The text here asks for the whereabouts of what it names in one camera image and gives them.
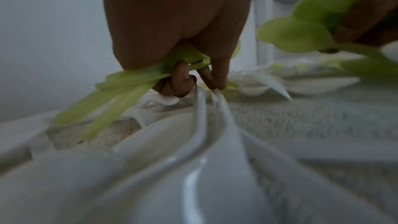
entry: hand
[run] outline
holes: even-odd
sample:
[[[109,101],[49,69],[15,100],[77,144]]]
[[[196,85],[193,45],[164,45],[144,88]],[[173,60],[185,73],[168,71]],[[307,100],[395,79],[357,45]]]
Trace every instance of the hand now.
[[[398,0],[362,0],[334,34],[338,43],[382,46],[398,40]]]
[[[137,69],[163,60],[172,48],[191,42],[211,58],[199,70],[210,89],[224,89],[231,55],[248,17],[251,0],[104,0],[113,52],[123,69]],[[154,89],[184,96],[196,82],[188,64],[178,63],[172,77]]]

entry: human hand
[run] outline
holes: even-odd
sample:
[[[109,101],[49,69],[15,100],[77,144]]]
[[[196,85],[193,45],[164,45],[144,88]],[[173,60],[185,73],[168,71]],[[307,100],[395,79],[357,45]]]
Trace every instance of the human hand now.
[[[178,43],[189,41],[211,59],[198,70],[210,89],[224,89],[231,55],[248,17],[251,0],[104,0],[113,52],[123,69],[162,61]],[[188,94],[196,83],[188,64],[154,89],[163,95]]]
[[[338,43],[382,46],[398,40],[398,0],[361,0],[334,33]]]

